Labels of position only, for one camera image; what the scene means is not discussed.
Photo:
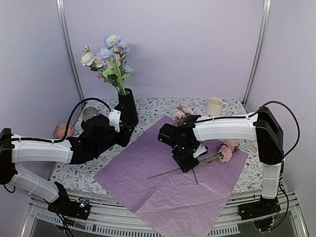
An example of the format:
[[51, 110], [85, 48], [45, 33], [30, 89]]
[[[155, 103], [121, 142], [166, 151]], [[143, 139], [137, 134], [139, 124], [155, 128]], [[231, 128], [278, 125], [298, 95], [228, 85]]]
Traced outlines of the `white rose flower stem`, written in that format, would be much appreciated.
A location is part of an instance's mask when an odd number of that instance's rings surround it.
[[84, 67], [89, 67], [91, 71], [103, 72], [107, 66], [105, 62], [102, 62], [102, 58], [94, 55], [89, 46], [83, 48], [84, 55], [81, 57], [80, 63]]

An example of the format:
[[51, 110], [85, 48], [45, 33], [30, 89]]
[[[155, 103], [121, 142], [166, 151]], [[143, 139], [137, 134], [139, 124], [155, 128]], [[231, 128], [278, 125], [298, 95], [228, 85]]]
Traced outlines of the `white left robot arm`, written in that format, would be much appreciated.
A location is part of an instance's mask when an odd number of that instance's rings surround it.
[[114, 145], [126, 147], [133, 126], [121, 123], [111, 113], [88, 119], [79, 137], [68, 137], [63, 141], [28, 138], [14, 135], [11, 129], [0, 132], [0, 183], [16, 185], [30, 194], [37, 195], [54, 206], [62, 214], [70, 214], [73, 203], [68, 200], [62, 185], [54, 184], [24, 168], [26, 161], [47, 161], [66, 164], [84, 164]]

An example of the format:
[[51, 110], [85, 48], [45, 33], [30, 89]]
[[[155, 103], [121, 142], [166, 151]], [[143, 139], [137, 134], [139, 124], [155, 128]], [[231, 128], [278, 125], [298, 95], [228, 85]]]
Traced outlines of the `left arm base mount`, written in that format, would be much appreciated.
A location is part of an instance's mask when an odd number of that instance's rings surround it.
[[89, 200], [82, 197], [70, 200], [64, 186], [58, 182], [54, 182], [54, 184], [57, 186], [59, 197], [54, 202], [48, 204], [48, 211], [63, 216], [87, 220], [91, 210]]

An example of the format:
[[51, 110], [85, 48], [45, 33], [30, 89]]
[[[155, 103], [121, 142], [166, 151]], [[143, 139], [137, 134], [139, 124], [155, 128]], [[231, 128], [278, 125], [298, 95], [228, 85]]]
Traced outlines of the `blue poppy flower stem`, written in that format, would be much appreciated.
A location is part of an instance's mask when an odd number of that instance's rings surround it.
[[[118, 63], [118, 57], [116, 56], [115, 50], [116, 46], [120, 43], [120, 41], [123, 40], [121, 36], [114, 34], [114, 33], [108, 33], [103, 38], [103, 45], [99, 47], [97, 51], [97, 56], [102, 58], [102, 62], [105, 62], [106, 59], [115, 59]], [[130, 75], [122, 75], [123, 85], [125, 80], [131, 80]]]

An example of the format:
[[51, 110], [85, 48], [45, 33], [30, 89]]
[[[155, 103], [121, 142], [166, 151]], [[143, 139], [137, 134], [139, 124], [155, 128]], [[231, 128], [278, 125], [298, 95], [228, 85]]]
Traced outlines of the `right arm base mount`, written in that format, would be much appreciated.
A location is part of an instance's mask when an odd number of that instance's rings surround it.
[[281, 207], [278, 199], [266, 199], [260, 197], [259, 201], [241, 204], [238, 206], [238, 215], [241, 220], [248, 220], [259, 218], [268, 215], [268, 218], [254, 221], [254, 227], [260, 232], [267, 232], [272, 229], [277, 218]]

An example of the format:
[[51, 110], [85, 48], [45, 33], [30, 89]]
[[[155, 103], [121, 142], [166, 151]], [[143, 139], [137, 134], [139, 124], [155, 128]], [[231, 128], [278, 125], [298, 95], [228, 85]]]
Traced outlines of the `light blue flower stem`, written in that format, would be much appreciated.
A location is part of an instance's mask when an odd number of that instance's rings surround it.
[[118, 64], [122, 75], [130, 75], [130, 73], [134, 71], [134, 69], [127, 64], [127, 57], [130, 54], [130, 50], [129, 42], [125, 40], [121, 40], [118, 46], [116, 46], [115, 53], [118, 57]]

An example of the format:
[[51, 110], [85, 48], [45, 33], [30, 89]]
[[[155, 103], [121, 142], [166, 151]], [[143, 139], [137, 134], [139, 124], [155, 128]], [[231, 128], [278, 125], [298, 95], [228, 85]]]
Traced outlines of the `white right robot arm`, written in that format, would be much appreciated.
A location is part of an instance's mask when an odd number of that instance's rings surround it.
[[172, 148], [172, 157], [182, 172], [195, 168], [198, 157], [207, 153], [202, 143], [208, 140], [246, 140], [257, 143], [263, 166], [262, 199], [255, 205], [259, 215], [274, 208], [281, 166], [284, 159], [283, 130], [272, 112], [261, 107], [252, 114], [213, 117], [187, 116], [180, 126], [164, 124], [158, 140]]

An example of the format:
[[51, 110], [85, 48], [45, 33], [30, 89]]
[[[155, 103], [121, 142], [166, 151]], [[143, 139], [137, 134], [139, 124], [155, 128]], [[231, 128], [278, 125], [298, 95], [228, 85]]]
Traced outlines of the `purple pink wrapping paper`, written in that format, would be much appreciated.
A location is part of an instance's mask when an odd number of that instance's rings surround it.
[[248, 157], [201, 163], [183, 173], [171, 148], [158, 140], [164, 116], [114, 157], [95, 176], [120, 204], [164, 237], [205, 237], [223, 211]]

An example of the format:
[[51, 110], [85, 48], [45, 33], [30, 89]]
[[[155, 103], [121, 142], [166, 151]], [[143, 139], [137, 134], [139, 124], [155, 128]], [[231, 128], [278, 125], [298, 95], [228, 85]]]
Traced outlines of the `yellow small flower sprig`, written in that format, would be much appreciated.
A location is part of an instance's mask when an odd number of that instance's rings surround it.
[[197, 179], [197, 175], [196, 175], [196, 172], [195, 172], [194, 168], [192, 169], [192, 172], [193, 172], [196, 184], [199, 185], [199, 182], [198, 182], [198, 179]]

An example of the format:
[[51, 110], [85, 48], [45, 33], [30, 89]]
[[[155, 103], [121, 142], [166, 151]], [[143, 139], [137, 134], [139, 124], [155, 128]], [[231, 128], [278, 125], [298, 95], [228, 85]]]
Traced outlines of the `pink rose flower stem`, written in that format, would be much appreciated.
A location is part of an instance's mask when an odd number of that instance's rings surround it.
[[172, 120], [175, 126], [180, 126], [183, 124], [185, 118], [187, 116], [191, 116], [192, 112], [188, 109], [184, 109], [182, 106], [177, 107], [177, 112], [174, 113], [172, 116]]

